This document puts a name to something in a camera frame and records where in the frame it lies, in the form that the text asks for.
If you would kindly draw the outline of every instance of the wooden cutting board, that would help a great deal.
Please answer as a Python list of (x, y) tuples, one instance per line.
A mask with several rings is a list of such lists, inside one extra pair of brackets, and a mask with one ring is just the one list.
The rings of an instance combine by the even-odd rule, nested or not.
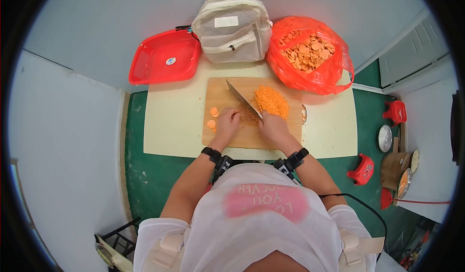
[(289, 132), (301, 142), (302, 140), (302, 95), (298, 90), (289, 89), (281, 81), (268, 77), (212, 77), (208, 80), (205, 98), (205, 112), (203, 119), (202, 144), (208, 145), (215, 136), (212, 129), (208, 128), (208, 120), (215, 120), (210, 114), (212, 107), (217, 107), (221, 113), (225, 107), (235, 107), (241, 112), (239, 129), (228, 147), (276, 149), (268, 141), (263, 140), (259, 134), (258, 122), (246, 112), (245, 106), (228, 89), (226, 79), (249, 101), (254, 103), (254, 90), (260, 85), (271, 87), (287, 100), (289, 114), (287, 126)]

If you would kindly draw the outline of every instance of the chef's knife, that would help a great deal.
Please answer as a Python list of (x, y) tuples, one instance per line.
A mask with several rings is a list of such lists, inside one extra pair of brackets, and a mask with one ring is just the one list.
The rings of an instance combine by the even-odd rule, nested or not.
[(256, 108), (254, 108), (250, 103), (249, 101), (247, 101), (247, 99), (245, 97), (243, 97), (243, 95), (240, 94), (240, 92), (237, 91), (237, 89), (235, 89), (235, 87), (233, 87), (233, 85), (231, 83), (229, 83), (228, 80), (226, 80), (226, 83), (228, 84), (228, 88), (229, 90), (241, 101), (241, 103), (244, 104), (244, 106), (258, 119), (260, 119), (261, 121), (263, 121), (263, 117), (262, 115), (259, 113), (259, 111), (257, 111)]

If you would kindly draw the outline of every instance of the door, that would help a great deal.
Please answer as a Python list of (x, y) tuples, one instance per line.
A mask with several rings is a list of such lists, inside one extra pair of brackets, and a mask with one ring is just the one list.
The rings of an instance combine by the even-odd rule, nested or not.
[(434, 63), (449, 52), (430, 14), (380, 57), (381, 87), (395, 83)]

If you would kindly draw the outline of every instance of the green floor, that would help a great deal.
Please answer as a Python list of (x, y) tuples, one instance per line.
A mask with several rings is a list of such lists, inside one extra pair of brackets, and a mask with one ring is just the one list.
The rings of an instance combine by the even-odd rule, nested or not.
[(379, 60), (375, 60), (375, 62), (365, 67), (363, 71), (360, 71), (353, 79), (353, 82), (380, 89), (381, 80)]
[[(373, 83), (375, 79), (379, 82), (379, 71), (374, 71), (378, 68), (377, 61), (374, 64), (358, 74), (364, 82)], [(422, 218), (393, 205), (383, 211), (380, 210), (380, 165), (385, 154), (377, 146), (377, 134), (383, 124), (391, 124), (389, 120), (382, 118), (382, 113), (385, 111), (384, 101), (392, 100), (392, 97), (357, 89), (353, 90), (353, 95), (357, 113), (358, 153), (373, 159), (375, 170), (372, 178), (366, 185), (355, 186), (353, 180), (347, 177), (347, 171), (357, 167), (358, 156), (320, 159), (319, 162), (328, 170), (342, 192), (358, 197), (381, 214), (388, 225), (387, 243), (392, 247), (399, 238), (410, 237), (416, 223)], [(160, 215), (172, 185), (193, 161), (193, 158), (143, 152), (146, 100), (147, 91), (131, 95), (125, 142), (129, 203), (132, 216), (139, 216), (142, 219)], [(394, 128), (393, 135), (396, 136), (397, 133), (398, 129)], [(371, 211), (352, 199), (347, 201), (373, 237), (383, 236), (384, 228)]]

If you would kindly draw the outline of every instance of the white t-shirt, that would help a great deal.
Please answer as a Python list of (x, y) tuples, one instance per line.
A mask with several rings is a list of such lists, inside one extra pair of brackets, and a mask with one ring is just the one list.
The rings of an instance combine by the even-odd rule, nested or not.
[[(243, 271), (278, 250), (312, 272), (338, 271), (343, 242), (339, 229), (370, 234), (348, 205), (326, 211), (312, 190), (297, 186), (272, 165), (231, 167), (195, 207), (191, 225), (180, 219), (146, 219), (139, 225), (134, 272), (166, 234), (184, 235), (181, 272)], [(366, 256), (373, 272), (376, 254)]]

